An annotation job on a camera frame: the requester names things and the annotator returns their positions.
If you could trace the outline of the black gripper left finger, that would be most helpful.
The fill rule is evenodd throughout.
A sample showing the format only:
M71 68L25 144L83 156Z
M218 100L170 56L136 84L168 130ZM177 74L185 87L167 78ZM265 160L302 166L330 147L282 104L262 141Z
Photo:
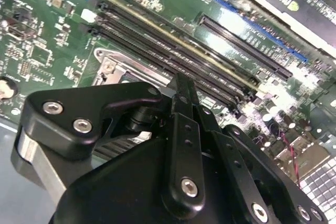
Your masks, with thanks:
M56 205L80 177L150 141L166 144L162 202L175 218L193 218L205 202L199 125L176 74L166 87L130 82L38 91L24 103L13 165Z

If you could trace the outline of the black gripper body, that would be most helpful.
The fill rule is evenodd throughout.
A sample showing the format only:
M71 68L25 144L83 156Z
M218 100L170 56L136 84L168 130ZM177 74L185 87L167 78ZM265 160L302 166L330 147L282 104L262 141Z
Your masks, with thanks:
M63 194L54 223L179 223L165 208L166 144L142 143L77 179ZM203 154L206 200L190 223L244 223L214 158Z

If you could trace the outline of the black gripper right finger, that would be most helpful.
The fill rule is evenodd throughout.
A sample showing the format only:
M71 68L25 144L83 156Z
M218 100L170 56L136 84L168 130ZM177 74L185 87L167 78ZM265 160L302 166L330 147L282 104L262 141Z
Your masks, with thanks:
M221 129L187 82L201 147L214 158L218 190L234 223L328 223L318 206L238 127Z

